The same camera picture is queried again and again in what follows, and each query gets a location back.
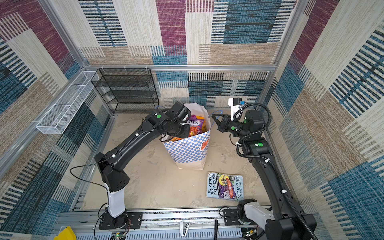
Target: white mesh basket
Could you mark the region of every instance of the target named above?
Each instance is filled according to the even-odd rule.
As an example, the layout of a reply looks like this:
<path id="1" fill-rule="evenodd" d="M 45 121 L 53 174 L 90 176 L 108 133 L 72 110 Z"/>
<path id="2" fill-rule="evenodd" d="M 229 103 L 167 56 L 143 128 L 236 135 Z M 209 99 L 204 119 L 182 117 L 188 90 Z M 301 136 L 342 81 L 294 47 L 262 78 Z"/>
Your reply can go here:
<path id="1" fill-rule="evenodd" d="M 62 134 L 91 92 L 93 88 L 91 80 L 98 79 L 99 76 L 94 71 L 83 71 L 79 74 L 43 116 L 36 128 L 43 134 Z"/>

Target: book cover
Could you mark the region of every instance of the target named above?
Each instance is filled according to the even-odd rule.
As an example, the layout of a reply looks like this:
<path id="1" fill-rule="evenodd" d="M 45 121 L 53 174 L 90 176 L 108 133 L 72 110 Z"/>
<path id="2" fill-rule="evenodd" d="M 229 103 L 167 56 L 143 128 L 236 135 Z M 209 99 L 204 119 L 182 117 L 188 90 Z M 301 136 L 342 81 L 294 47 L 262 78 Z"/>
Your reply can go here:
<path id="1" fill-rule="evenodd" d="M 243 176 L 217 172 L 208 173 L 207 197 L 235 201 L 243 200 Z"/>

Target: black mesh shelving unit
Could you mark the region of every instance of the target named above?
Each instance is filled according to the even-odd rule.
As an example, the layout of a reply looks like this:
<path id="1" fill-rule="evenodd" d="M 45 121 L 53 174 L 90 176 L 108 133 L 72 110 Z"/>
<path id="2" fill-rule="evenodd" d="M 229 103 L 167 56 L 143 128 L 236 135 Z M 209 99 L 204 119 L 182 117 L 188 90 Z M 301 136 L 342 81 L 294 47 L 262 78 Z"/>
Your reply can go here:
<path id="1" fill-rule="evenodd" d="M 159 105 L 150 69 L 106 68 L 92 81 L 113 113 L 148 113 Z"/>

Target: black mounting plate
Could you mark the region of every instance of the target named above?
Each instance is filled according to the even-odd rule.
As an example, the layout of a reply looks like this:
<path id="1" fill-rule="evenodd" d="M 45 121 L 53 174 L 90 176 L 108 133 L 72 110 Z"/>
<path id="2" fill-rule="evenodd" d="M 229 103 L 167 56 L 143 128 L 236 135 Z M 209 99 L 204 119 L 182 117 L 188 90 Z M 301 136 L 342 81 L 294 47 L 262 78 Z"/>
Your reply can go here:
<path id="1" fill-rule="evenodd" d="M 125 229 L 126 222 L 131 220 L 130 229 L 137 229 L 141 226 L 143 212 L 124 212 L 116 218 L 112 218 L 109 212 L 103 213 L 100 220 L 99 230 Z"/>
<path id="2" fill-rule="evenodd" d="M 223 209 L 223 215 L 224 215 L 224 224 L 226 226 L 233 226 L 233 225 L 242 225 L 241 222 L 239 222 L 239 217 L 237 215 L 237 209 Z"/>

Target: black robotic arm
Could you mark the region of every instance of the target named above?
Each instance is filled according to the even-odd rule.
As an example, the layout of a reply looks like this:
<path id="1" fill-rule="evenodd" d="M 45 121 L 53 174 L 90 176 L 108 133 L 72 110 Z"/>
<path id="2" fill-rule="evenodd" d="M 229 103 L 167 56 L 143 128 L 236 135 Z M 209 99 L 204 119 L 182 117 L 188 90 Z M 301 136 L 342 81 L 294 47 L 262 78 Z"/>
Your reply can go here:
<path id="1" fill-rule="evenodd" d="M 241 99 L 237 98 L 236 102 L 240 105 Z M 263 117 L 254 109 L 245 113 L 244 122 L 238 121 L 242 110 L 238 111 L 239 114 L 235 114 L 234 119 L 233 114 L 232 116 L 213 114 L 212 118 L 217 123 L 219 131 L 229 131 L 242 140 L 237 143 L 237 152 L 242 157 L 250 156 L 248 160 L 264 184 L 272 205 L 273 216 L 266 213 L 264 208 L 259 208 L 260 205 L 254 199 L 247 199 L 240 201 L 237 207 L 239 220 L 255 221 L 266 231 L 269 240 L 309 240 L 312 237 L 310 232 L 313 234 L 316 227 L 316 220 L 312 214 L 304 214 L 278 172 L 272 149 L 261 136 L 262 130 L 268 126 L 263 128 Z M 179 102 L 176 102 L 171 109 L 152 110 L 142 124 L 119 146 L 106 154 L 99 152 L 95 156 L 102 180 L 108 189 L 108 211 L 103 214 L 103 224 L 100 224 L 99 229 L 116 229 L 126 224 L 124 187 L 128 184 L 129 177 L 124 168 L 144 146 L 162 134 L 187 138 L 190 127 L 184 125 L 187 115 L 190 116 L 190 111 Z"/>

